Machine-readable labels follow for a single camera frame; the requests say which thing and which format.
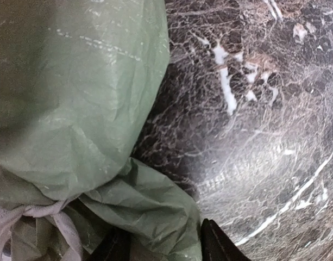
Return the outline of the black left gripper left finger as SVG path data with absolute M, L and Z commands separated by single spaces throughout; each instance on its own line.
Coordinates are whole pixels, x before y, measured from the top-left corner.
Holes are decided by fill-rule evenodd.
M 88 261 L 130 261 L 131 234 L 112 228 L 87 258 Z

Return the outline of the white printed ribbon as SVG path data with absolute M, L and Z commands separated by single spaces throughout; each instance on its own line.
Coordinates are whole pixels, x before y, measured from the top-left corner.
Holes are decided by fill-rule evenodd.
M 71 200 L 65 200 L 49 206 L 20 206 L 2 217 L 0 219 L 0 260 L 2 259 L 4 245 L 8 240 L 9 231 L 22 216 L 53 219 L 55 226 L 69 246 L 62 260 L 82 260 L 83 249 L 79 234 L 72 220 L 62 211 L 70 202 Z

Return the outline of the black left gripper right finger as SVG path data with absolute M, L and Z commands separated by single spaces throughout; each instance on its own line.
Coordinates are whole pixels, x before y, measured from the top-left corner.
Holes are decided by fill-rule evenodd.
M 251 261 L 214 220 L 203 220 L 200 239 L 203 261 Z

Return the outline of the green wrapping paper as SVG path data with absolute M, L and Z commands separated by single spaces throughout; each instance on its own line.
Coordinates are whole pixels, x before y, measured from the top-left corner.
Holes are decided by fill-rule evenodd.
M 131 234 L 130 257 L 201 260 L 194 200 L 131 156 L 168 62 L 164 1 L 0 1 L 5 215 L 71 200 L 62 211 L 82 260 L 114 227 Z M 62 260 L 69 248 L 53 219 L 30 216 L 7 245 L 12 260 Z

